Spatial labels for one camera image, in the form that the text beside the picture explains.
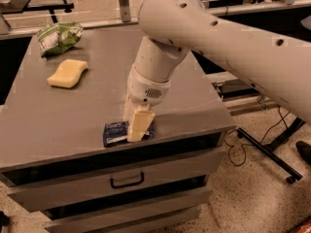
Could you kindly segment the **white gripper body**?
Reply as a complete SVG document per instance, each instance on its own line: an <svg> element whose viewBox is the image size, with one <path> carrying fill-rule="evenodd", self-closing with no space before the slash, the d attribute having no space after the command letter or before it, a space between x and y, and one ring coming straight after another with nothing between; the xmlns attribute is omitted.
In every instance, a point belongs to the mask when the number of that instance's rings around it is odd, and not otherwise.
<svg viewBox="0 0 311 233"><path fill-rule="evenodd" d="M127 78L127 96L133 104L155 106L164 100L171 82L157 83L143 77L134 66Z"/></svg>

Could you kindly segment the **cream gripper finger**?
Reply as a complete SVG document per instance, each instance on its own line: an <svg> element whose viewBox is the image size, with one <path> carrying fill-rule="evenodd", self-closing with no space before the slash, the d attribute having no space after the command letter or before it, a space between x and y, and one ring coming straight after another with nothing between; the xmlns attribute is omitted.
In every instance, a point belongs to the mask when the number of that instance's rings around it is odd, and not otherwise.
<svg viewBox="0 0 311 233"><path fill-rule="evenodd" d="M154 118L155 113L148 106L137 106L129 118L127 141L141 141Z"/></svg>
<svg viewBox="0 0 311 233"><path fill-rule="evenodd" d="M132 102L130 95L126 94L124 112L123 112L123 120L131 122L134 117L134 113L136 109L137 109L137 105Z"/></svg>

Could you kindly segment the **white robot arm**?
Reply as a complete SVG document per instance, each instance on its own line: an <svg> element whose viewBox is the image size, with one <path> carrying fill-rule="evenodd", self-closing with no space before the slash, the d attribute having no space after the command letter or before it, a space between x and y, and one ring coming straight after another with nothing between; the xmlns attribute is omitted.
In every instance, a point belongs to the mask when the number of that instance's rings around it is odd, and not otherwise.
<svg viewBox="0 0 311 233"><path fill-rule="evenodd" d="M127 79L127 140L140 141L176 66L193 50L311 123L311 45L221 19L199 0L140 0L145 33Z"/></svg>

